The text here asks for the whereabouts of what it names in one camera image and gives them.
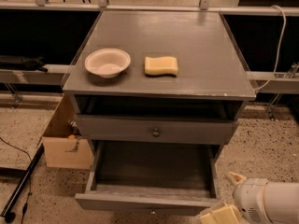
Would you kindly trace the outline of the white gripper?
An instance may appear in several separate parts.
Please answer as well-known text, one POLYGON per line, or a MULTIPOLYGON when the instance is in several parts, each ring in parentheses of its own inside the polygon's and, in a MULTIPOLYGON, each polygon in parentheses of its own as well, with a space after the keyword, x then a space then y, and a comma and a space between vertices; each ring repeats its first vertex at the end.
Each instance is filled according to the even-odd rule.
MULTIPOLYGON (((236 187, 233 197, 244 219, 249 224, 268 224, 269 219, 263 206, 263 196, 268 180, 265 178, 247 179, 234 172, 228 172, 225 176, 228 182, 236 187)), ((237 208, 226 204, 205 211, 199 219, 201 224, 239 224, 242 216, 237 208)))

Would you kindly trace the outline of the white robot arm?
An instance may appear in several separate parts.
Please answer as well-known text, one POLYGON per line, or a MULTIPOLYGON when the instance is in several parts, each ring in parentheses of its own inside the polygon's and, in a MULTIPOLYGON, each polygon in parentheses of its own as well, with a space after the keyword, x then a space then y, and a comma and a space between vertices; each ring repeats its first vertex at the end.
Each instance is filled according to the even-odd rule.
POLYGON ((235 203, 218 202, 199 215, 200 224, 299 224, 299 184, 246 178, 228 172, 235 203))

